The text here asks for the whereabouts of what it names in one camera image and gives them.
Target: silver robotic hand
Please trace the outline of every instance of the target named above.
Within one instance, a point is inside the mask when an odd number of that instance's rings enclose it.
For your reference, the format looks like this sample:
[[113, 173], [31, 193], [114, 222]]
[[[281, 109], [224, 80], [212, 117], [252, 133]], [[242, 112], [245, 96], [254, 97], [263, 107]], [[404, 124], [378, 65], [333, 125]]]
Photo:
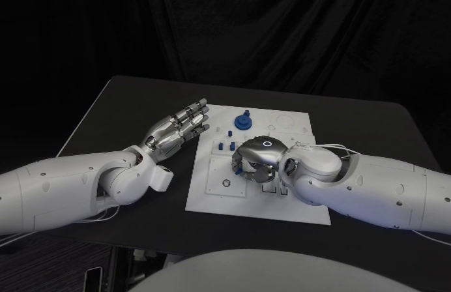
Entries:
[[[240, 173], [242, 159], [255, 173]], [[261, 183], [277, 171], [300, 201], [371, 224], [451, 234], [451, 176], [407, 162], [362, 154], [339, 157], [317, 145], [287, 148], [277, 139], [257, 137], [237, 149], [232, 170]]]
[[172, 157], [180, 150], [182, 144], [209, 129], [208, 124], [202, 125], [209, 119], [205, 115], [208, 111], [206, 99], [203, 98], [153, 125], [140, 148], [156, 163]]
[[140, 146], [41, 160], [0, 175], [0, 235], [58, 228], [165, 192], [173, 172], [157, 165], [208, 128], [202, 99], [152, 128]]

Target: white robotic arm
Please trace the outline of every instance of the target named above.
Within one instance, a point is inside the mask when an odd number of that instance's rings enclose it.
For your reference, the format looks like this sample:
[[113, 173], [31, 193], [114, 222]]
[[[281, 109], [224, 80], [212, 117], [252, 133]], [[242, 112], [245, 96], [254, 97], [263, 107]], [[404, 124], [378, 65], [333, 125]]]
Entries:
[[[278, 172], [306, 204], [326, 205], [382, 227], [451, 234], [451, 176], [391, 158], [353, 154], [342, 159], [314, 145], [288, 149], [270, 137], [254, 138], [237, 149], [235, 172], [237, 161], [248, 157], [257, 170], [268, 169], [267, 179]], [[240, 173], [265, 182], [257, 174]]]
[[157, 162], [209, 128], [206, 112], [202, 99], [152, 127], [140, 146], [51, 158], [0, 175], [0, 235], [65, 226], [133, 204], [149, 186], [166, 191], [175, 174]]

